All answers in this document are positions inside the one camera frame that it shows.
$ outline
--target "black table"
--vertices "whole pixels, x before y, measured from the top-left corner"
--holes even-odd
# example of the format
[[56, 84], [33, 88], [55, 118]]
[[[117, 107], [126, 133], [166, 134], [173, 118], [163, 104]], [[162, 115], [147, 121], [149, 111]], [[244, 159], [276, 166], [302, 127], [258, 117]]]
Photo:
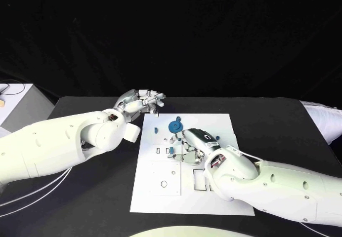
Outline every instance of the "black table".
[[[63, 97], [51, 119], [111, 108], [117, 98]], [[299, 101], [286, 98], [167, 98], [162, 113], [229, 113], [238, 146], [266, 160], [342, 178], [342, 166]], [[143, 116], [134, 121], [141, 127]], [[317, 236], [299, 223], [255, 210], [255, 216], [130, 213], [140, 139], [74, 167], [62, 185], [35, 205], [0, 219], [6, 237], [127, 237], [176, 225], [221, 228], [257, 237]], [[58, 174], [13, 182], [0, 202], [49, 183]], [[38, 199], [1, 207], [1, 213]], [[342, 229], [310, 225], [332, 237]]]

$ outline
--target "cable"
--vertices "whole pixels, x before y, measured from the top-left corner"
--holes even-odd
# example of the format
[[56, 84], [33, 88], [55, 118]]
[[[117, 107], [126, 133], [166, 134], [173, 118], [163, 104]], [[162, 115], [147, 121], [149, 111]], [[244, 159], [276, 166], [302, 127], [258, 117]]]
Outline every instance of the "cable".
[[40, 199], [43, 199], [43, 198], [51, 194], [51, 192], [56, 189], [56, 187], [59, 186], [59, 184], [62, 183], [62, 181], [65, 180], [65, 178], [66, 178], [66, 176], [68, 176], [68, 174], [69, 174], [71, 169], [72, 169], [72, 167], [68, 169], [68, 173], [66, 173], [66, 175], [63, 176], [63, 178], [62, 178], [61, 182], [58, 183], [58, 185], [52, 188], [52, 190], [51, 190], [39, 199], [36, 199], [29, 205], [26, 205], [26, 206], [22, 207], [20, 209], [14, 210], [13, 212], [10, 212], [10, 213], [1, 215], [0, 217], [13, 214], [14, 212], [20, 211], [22, 209], [25, 209], [25, 208], [27, 208], [30, 205], [33, 205]]
[[55, 183], [55, 181], [58, 181], [58, 179], [61, 179], [61, 177], [65, 175], [65, 173], [68, 172], [69, 169], [65, 170], [63, 174], [48, 184], [45, 185], [39, 190], [33, 191], [32, 193], [29, 193], [27, 195], [19, 197], [17, 199], [0, 204], [0, 206], [4, 206], [16, 201], [19, 201], [20, 199], [26, 198], [27, 196], [30, 196], [32, 194], [38, 193], [40, 190], [43, 190], [52, 183]]
[[228, 145], [228, 147], [232, 147], [232, 148], [234, 148], [235, 150], [238, 150], [238, 152], [240, 152], [241, 154], [244, 154], [245, 156], [248, 156], [248, 157], [253, 157], [254, 159], [257, 159], [257, 160], [263, 161], [263, 159], [261, 159], [261, 158], [258, 158], [258, 157], [255, 157], [255, 156], [253, 156], [253, 155], [247, 154], [247, 153], [245, 153], [245, 152], [242, 152], [240, 149], [237, 149], [234, 146]]
[[302, 222], [299, 222], [307, 229], [310, 229], [313, 232], [316, 232], [317, 234], [320, 234], [322, 236], [325, 237], [329, 237], [326, 236], [323, 233], [317, 232], [316, 230], [313, 230], [307, 225], [304, 225]]
[[22, 89], [20, 92], [17, 92], [17, 93], [14, 93], [14, 94], [4, 94], [3, 91], [10, 87], [10, 85], [9, 85], [7, 83], [4, 83], [4, 84], [7, 84], [7, 87], [4, 88], [4, 90], [1, 90], [0, 95], [17, 95], [17, 94], [20, 94], [20, 93], [25, 91], [25, 88], [26, 88], [26, 87], [25, 87], [25, 83], [22, 83], [20, 81], [17, 81], [17, 80], [14, 80], [14, 79], [1, 80], [0, 83], [1, 83], [3, 81], [9, 81], [9, 80], [19, 82], [19, 83], [23, 85], [23, 89]]

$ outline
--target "small blue part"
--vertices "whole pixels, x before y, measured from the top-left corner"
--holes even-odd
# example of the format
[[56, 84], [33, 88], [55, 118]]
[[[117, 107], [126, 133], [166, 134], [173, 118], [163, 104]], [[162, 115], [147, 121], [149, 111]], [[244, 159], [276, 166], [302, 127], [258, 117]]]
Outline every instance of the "small blue part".
[[183, 130], [183, 124], [179, 121], [172, 121], [169, 124], [169, 131], [177, 133]]

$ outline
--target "puzzle board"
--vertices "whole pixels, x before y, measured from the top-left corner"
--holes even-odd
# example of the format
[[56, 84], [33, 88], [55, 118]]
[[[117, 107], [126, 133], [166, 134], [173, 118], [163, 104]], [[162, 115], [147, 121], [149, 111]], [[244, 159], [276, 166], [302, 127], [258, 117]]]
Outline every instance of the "puzzle board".
[[169, 144], [169, 123], [180, 116], [183, 130], [198, 128], [219, 136], [221, 147], [237, 145], [229, 114], [144, 115], [130, 212], [254, 215], [251, 205], [225, 201], [215, 194], [198, 166], [167, 159], [170, 147], [183, 152], [180, 142]]

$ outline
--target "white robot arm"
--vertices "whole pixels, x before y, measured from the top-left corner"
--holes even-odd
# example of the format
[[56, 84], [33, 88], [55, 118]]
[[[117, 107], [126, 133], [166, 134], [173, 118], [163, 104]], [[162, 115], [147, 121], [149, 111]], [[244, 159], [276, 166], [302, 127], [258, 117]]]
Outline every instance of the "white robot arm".
[[38, 122], [0, 138], [0, 187], [53, 174], [115, 149], [123, 138], [136, 142], [140, 128], [130, 124], [140, 112], [154, 113], [165, 94], [130, 90], [113, 109]]
[[169, 158], [190, 164], [205, 161], [203, 175], [218, 196], [240, 199], [260, 211], [289, 220], [342, 227], [342, 179], [294, 165], [253, 163], [232, 146], [221, 148], [199, 129], [177, 133], [189, 151]]

